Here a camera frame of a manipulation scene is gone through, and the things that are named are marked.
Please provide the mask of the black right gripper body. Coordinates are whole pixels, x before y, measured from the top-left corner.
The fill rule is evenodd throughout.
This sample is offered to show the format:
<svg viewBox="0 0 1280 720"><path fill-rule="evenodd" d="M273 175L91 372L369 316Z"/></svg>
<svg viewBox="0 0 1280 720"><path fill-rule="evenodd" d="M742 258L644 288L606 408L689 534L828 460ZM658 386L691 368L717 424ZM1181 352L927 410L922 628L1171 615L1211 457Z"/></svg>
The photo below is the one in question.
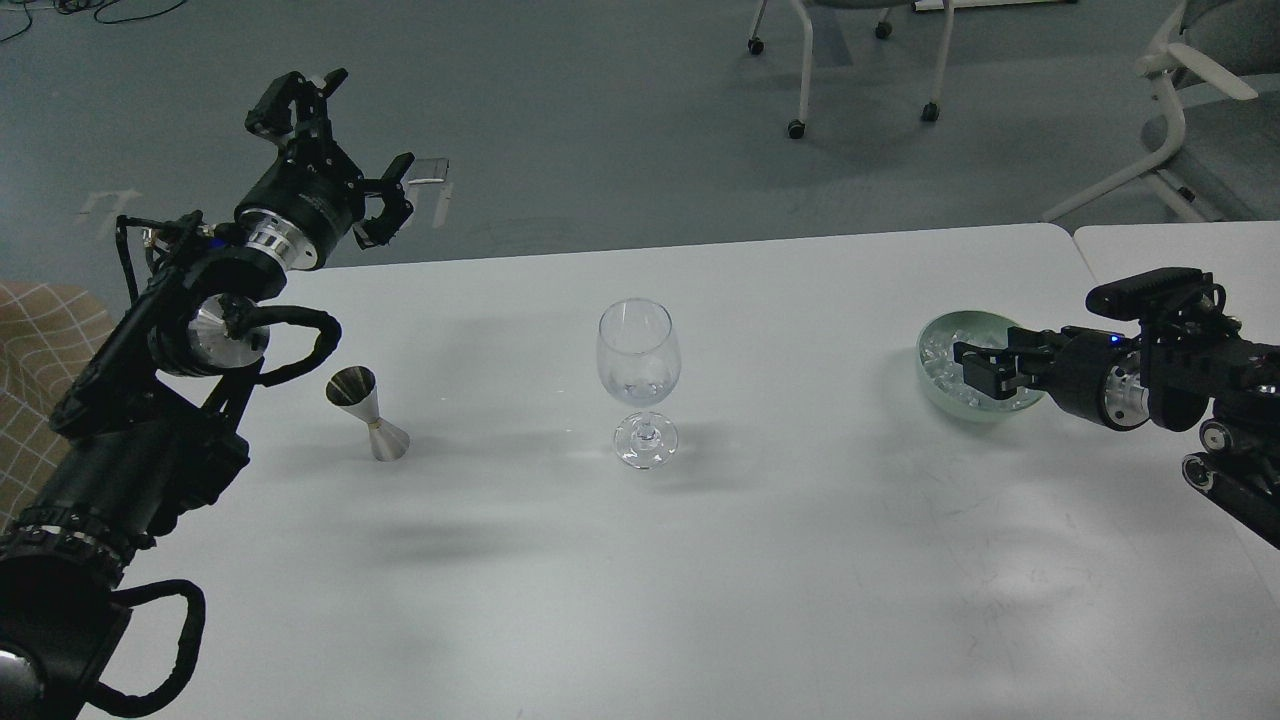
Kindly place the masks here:
<svg viewBox="0 0 1280 720"><path fill-rule="evenodd" d="M1149 420L1135 340L1110 331L1007 331L1018 384L1048 395L1065 413L1111 430Z"/></svg>

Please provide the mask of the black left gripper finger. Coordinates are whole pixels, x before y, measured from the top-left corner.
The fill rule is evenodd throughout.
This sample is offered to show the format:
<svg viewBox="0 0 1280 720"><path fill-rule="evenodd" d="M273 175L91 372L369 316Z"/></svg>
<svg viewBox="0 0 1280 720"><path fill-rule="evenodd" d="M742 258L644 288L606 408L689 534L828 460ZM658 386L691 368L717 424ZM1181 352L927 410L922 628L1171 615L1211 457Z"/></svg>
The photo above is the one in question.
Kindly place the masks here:
<svg viewBox="0 0 1280 720"><path fill-rule="evenodd" d="M333 143L328 99L346 82L349 73L337 68L314 82L297 70L275 78L244 118L244 128L282 151L294 146Z"/></svg>
<svg viewBox="0 0 1280 720"><path fill-rule="evenodd" d="M404 192L404 177L416 156L412 152L397 155L378 178L358 177L355 182L365 200L378 200L381 210L366 217L352 227L357 245L362 250L387 246L413 214L413 204Z"/></svg>

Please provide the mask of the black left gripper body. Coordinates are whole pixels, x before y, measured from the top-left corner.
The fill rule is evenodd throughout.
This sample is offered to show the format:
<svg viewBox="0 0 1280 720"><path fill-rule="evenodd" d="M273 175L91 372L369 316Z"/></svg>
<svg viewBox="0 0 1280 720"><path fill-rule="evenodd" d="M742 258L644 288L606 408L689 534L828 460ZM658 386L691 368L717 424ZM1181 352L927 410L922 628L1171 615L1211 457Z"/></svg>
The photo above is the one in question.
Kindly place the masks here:
<svg viewBox="0 0 1280 720"><path fill-rule="evenodd" d="M332 140L292 140L236 206L246 243L284 272L316 270L365 218L371 186Z"/></svg>

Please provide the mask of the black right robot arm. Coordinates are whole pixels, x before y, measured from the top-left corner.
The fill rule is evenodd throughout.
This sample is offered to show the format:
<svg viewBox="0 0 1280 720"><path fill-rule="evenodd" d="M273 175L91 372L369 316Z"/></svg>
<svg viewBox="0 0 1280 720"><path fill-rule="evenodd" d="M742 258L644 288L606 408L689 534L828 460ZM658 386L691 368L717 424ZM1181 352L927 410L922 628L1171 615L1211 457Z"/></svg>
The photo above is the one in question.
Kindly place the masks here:
<svg viewBox="0 0 1280 720"><path fill-rule="evenodd" d="M1004 348L956 342L952 356L963 382L991 398L1028 388L1111 430L1197 430L1201 451L1181 460L1187 484L1277 546L1279 351L1244 340L1225 304L1211 273L1166 266L1085 297L1094 315L1137 322L1135 337L1012 327Z"/></svg>

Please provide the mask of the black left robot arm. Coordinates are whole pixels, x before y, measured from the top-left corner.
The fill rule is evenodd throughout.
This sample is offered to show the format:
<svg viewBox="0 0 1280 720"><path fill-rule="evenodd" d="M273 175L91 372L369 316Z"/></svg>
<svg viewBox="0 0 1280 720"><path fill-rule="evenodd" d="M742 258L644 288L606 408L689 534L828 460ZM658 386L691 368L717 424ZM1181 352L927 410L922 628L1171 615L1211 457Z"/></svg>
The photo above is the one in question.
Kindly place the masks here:
<svg viewBox="0 0 1280 720"><path fill-rule="evenodd" d="M122 588L124 571L248 465L238 425L256 388L306 375L337 350L334 316L276 304L288 274L323 268L347 234L362 249L387 245L413 214L413 154L370 177L333 135L328 101L347 76L293 70L248 110L246 129L276 158L230 222L116 218L131 306L52 407L68 455L3 530L5 719L74 719L86 706L145 717L193 676L204 592L183 579ZM168 678L146 694L106 685L134 609L166 597L186 602Z"/></svg>

